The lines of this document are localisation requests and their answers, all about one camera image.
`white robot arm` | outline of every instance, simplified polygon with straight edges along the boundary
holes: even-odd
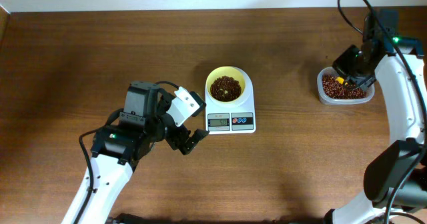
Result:
[[[425,98],[424,62],[416,55],[404,56],[411,70],[417,76],[416,80]],[[375,68],[375,76],[381,85],[386,102],[390,144],[408,138],[413,138],[418,143],[424,144],[424,123],[420,102],[402,60],[397,56],[385,56]],[[373,207],[372,201],[362,191],[347,205],[332,212],[332,223],[365,224],[375,218],[382,218],[385,210],[385,207]],[[398,207],[392,211],[403,212]]]
[[[159,103],[158,94],[163,95]],[[151,151],[151,143],[166,139],[172,149],[186,155],[209,133],[198,129],[189,137],[189,131],[183,126],[185,120],[204,109],[203,100],[183,87],[175,91],[175,96],[153,83],[131,83],[125,108],[116,111],[107,124],[96,131],[90,159],[93,186],[88,168],[62,224],[104,224],[138,161]],[[116,118],[120,120],[119,125],[111,125]],[[86,201],[88,191],[91,195]]]
[[[386,102],[390,146],[365,171],[364,191],[347,205],[330,210],[324,224],[388,223],[389,215],[408,215],[427,207],[427,168],[424,129],[426,86],[419,40],[400,37],[395,11],[377,15],[367,0],[361,51],[351,46],[337,60],[334,69],[347,83],[365,89],[378,80]]]

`plastic container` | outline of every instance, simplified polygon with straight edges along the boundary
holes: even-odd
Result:
[[[318,75],[318,91],[319,91],[319,100],[326,105],[354,105],[354,104],[362,104],[369,102],[374,94],[375,94],[375,87],[374,85],[371,85],[368,90],[366,91],[366,97],[365,98],[359,98],[359,99],[334,99],[330,98],[325,94],[325,91],[323,90],[322,85],[322,77],[324,75],[331,75],[333,77],[338,77],[338,73],[334,70],[332,67],[327,67],[320,71]]]

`scale display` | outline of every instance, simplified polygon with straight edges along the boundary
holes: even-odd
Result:
[[[223,127],[228,126],[228,119],[212,119],[209,120],[209,126],[210,127]]]

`wooden table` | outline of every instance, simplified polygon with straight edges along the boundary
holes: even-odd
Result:
[[[399,11],[401,34],[427,53],[427,7]],[[362,27],[365,9],[346,13]],[[257,131],[211,135],[188,156],[158,144],[111,216],[323,217],[362,190],[389,142],[378,84],[364,105],[318,100],[319,71],[361,41],[336,8],[12,13],[0,50],[0,223],[61,222],[86,168],[77,138],[123,107],[131,81],[203,95],[224,65],[251,77]],[[187,126],[204,128],[204,114]]]

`red beans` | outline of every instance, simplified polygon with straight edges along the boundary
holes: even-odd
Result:
[[[360,99],[366,97],[366,92],[360,88],[349,90],[336,80],[336,77],[325,75],[322,77],[322,86],[325,94],[334,99]]]
[[[241,92],[239,81],[233,77],[220,77],[211,85],[211,95],[218,101],[233,101],[240,96]]]

